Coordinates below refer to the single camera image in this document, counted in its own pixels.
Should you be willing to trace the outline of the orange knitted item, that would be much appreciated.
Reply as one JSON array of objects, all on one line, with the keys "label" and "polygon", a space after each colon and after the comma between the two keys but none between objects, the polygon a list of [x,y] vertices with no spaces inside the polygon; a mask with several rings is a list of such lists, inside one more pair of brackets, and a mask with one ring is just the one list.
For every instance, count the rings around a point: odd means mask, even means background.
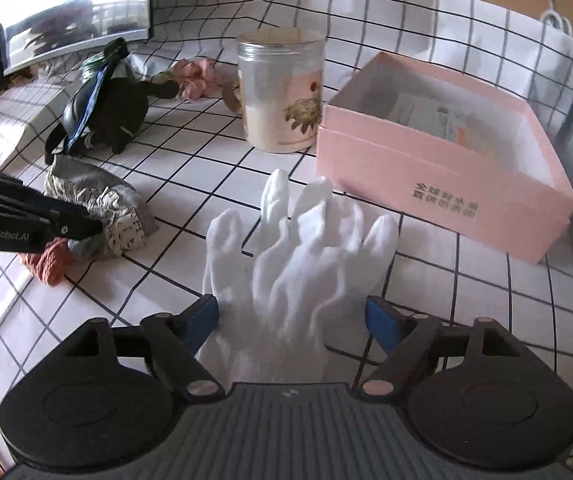
[{"label": "orange knitted item", "polygon": [[41,254],[21,254],[20,258],[34,278],[49,286],[59,285],[74,261],[65,238],[52,240]]}]

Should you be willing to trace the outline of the grey patterned cloth pouch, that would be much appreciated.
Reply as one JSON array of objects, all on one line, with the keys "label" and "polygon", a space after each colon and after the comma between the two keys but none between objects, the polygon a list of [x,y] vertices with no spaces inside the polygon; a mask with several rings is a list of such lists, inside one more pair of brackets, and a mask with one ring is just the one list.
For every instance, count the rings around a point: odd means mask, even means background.
[{"label": "grey patterned cloth pouch", "polygon": [[78,158],[55,156],[44,179],[44,195],[85,207],[102,222],[101,233],[68,243],[77,261],[139,250],[157,231],[146,200],[131,184]]}]

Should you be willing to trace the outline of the black blue padded cap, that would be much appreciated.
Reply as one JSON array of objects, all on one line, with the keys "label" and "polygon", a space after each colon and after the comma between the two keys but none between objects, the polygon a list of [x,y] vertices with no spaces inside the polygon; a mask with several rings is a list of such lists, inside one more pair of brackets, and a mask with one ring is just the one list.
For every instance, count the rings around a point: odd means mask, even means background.
[{"label": "black blue padded cap", "polygon": [[81,86],[66,104],[60,122],[44,144],[44,162],[47,165],[54,162],[57,154],[79,155],[91,150],[85,146],[85,140],[90,136],[87,128],[89,119],[105,82],[112,79],[119,63],[129,55],[124,38],[111,41],[102,52],[105,55],[104,67],[90,80],[81,81]]}]

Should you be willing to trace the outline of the white cloth glove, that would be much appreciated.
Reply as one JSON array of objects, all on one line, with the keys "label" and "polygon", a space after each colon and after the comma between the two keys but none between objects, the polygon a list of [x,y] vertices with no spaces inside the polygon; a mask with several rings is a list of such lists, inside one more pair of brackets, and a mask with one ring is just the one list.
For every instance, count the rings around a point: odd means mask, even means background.
[{"label": "white cloth glove", "polygon": [[262,191],[254,256],[243,255],[239,213],[209,224],[203,290],[216,297],[216,330],[198,361],[224,386],[320,382],[326,326],[364,305],[396,252],[391,214],[369,218],[329,179],[289,199],[288,176],[273,171]]}]

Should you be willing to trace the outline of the pink fabric flower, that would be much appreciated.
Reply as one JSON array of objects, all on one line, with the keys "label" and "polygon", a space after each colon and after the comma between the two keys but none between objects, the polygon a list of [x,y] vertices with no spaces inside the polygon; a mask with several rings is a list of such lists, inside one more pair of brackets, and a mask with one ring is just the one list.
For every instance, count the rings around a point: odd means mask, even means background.
[{"label": "pink fabric flower", "polygon": [[181,58],[168,70],[154,75],[153,84],[161,84],[168,99],[197,101],[220,94],[220,78],[213,58]]}]

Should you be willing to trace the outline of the black plush toy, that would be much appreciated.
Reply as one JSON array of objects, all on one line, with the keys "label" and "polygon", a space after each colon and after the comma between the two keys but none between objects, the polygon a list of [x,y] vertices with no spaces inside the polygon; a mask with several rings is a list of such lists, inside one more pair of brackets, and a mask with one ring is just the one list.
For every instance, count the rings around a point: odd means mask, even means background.
[{"label": "black plush toy", "polygon": [[149,110],[149,98],[173,99],[179,84],[173,79],[133,81],[112,78],[105,82],[87,124],[87,148],[108,146],[114,154],[123,153],[139,132]]}]

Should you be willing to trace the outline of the green lidded tin jar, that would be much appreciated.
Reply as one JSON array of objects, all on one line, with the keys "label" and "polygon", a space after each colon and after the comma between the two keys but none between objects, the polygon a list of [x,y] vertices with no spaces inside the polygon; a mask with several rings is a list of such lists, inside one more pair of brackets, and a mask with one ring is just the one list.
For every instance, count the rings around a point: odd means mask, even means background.
[{"label": "green lidded tin jar", "polygon": [[97,72],[100,72],[105,65],[105,55],[98,52],[89,56],[80,65],[80,78],[82,82],[90,80]]}]

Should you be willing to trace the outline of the pink cardboard box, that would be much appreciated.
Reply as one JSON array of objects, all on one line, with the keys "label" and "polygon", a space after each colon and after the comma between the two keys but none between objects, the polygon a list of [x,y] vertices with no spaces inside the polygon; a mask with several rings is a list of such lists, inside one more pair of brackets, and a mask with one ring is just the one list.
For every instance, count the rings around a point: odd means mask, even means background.
[{"label": "pink cardboard box", "polygon": [[[495,157],[386,118],[399,94],[471,115]],[[539,262],[567,231],[573,189],[527,102],[449,68],[381,52],[326,104],[317,171],[342,190]]]}]

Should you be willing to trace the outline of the computer monitor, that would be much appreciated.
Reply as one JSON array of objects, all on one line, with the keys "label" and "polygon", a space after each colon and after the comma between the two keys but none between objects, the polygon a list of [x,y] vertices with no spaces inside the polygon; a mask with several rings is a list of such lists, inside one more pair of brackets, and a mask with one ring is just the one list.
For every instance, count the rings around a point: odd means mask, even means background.
[{"label": "computer monitor", "polygon": [[139,41],[152,32],[152,0],[0,0],[0,49],[9,75],[56,56]]}]

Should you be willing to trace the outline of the card inside pink box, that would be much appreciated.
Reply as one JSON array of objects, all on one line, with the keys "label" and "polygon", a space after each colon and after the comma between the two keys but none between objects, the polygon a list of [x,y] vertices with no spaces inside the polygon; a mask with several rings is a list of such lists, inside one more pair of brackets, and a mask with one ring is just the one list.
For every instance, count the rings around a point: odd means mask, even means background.
[{"label": "card inside pink box", "polygon": [[494,158],[489,136],[474,118],[459,107],[435,99],[401,92],[386,118],[484,156]]}]

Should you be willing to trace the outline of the clear jar with wooden lid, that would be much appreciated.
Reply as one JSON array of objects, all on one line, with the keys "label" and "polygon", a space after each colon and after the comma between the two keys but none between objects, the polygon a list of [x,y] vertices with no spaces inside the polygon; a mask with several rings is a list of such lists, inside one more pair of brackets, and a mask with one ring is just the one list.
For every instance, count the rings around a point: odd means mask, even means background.
[{"label": "clear jar with wooden lid", "polygon": [[238,37],[245,138],[269,153],[315,144],[322,119],[325,36],[299,27],[262,27]]}]

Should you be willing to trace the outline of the white checkered tablecloth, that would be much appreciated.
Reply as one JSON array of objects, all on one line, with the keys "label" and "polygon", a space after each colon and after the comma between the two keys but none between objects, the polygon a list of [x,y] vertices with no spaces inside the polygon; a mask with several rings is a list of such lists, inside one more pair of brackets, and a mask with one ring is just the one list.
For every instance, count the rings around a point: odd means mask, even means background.
[{"label": "white checkered tablecloth", "polygon": [[[490,0],[154,1],[154,38],[134,48],[141,75],[196,55],[229,68],[240,32],[299,25],[326,34],[326,98],[376,53],[389,51],[523,96],[547,133],[559,131],[573,100],[573,37]],[[315,175],[314,150],[278,155],[252,148],[242,122],[218,99],[156,101],[122,154],[97,150],[90,162],[143,195],[157,232],[138,252],[76,264],[56,286],[0,252],[0,402],[87,318],[125,325],[190,304],[202,287],[210,221],[236,210],[244,252],[251,252],[269,174],[285,170],[293,195]],[[398,249],[380,294],[453,324],[491,315],[573,388],[573,232],[541,263],[528,264],[408,214],[397,220]],[[12,463],[0,434],[0,470]]]}]

